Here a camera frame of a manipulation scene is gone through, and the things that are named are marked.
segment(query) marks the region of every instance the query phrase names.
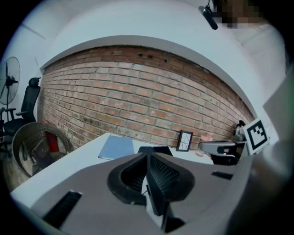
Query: blue folder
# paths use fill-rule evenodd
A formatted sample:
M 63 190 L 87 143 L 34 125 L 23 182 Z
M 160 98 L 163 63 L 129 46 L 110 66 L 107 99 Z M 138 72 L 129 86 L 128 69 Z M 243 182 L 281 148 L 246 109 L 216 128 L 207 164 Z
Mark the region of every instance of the blue folder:
M 131 138 L 110 135 L 98 157 L 113 160 L 131 154 L 134 154 L 133 140 Z

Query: chair headrest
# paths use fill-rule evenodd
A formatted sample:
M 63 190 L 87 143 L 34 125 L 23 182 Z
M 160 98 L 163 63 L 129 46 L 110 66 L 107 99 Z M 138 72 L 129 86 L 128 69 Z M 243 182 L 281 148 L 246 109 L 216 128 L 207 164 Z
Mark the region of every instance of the chair headrest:
M 31 78 L 28 82 L 28 85 L 31 87 L 38 87 L 40 78 Z

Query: gray surface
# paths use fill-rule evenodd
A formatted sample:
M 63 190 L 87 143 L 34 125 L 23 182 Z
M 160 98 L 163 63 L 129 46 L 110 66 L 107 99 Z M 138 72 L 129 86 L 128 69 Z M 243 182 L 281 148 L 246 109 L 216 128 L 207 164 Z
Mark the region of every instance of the gray surface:
M 83 196 L 74 207 L 61 231 L 71 235 L 162 234 L 144 206 L 124 204 L 107 186 L 109 172 L 140 154 L 119 158 L 82 169 L 43 195 L 32 210 L 44 216 L 69 190 Z
M 32 207 L 44 216 L 69 190 L 80 191 L 82 198 L 61 230 L 71 234 L 163 234 L 144 206 L 124 204 L 108 189 L 109 172 L 140 154 L 87 167 L 43 195 Z M 171 203 L 175 216 L 186 224 L 171 234 L 223 234 L 247 183 L 253 157 L 242 158 L 237 166 L 207 165 L 159 154 L 187 168 L 195 186 L 183 201 Z M 215 171 L 234 174 L 232 180 L 218 178 Z

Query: fan guard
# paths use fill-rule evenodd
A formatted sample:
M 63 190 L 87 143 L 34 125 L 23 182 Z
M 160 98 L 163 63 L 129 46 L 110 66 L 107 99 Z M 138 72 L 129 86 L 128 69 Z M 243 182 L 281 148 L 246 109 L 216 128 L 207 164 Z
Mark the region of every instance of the fan guard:
M 10 104 L 18 89 L 19 85 L 19 79 L 20 79 L 20 65 L 19 61 L 16 57 L 10 57 L 8 58 L 2 65 L 0 69 L 0 103 L 3 105 Z M 11 83 L 9 86 L 9 94 L 8 94 L 8 102 L 7 102 L 7 85 L 8 83 Z

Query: brick wall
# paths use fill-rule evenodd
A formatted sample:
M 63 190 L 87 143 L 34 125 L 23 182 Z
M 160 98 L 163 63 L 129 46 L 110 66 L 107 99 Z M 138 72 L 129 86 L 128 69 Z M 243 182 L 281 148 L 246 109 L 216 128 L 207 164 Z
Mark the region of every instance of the brick wall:
M 67 56 L 44 72 L 38 120 L 49 120 L 74 148 L 105 132 L 176 146 L 179 131 L 229 139 L 253 116 L 237 94 L 200 66 L 142 47 L 93 48 Z

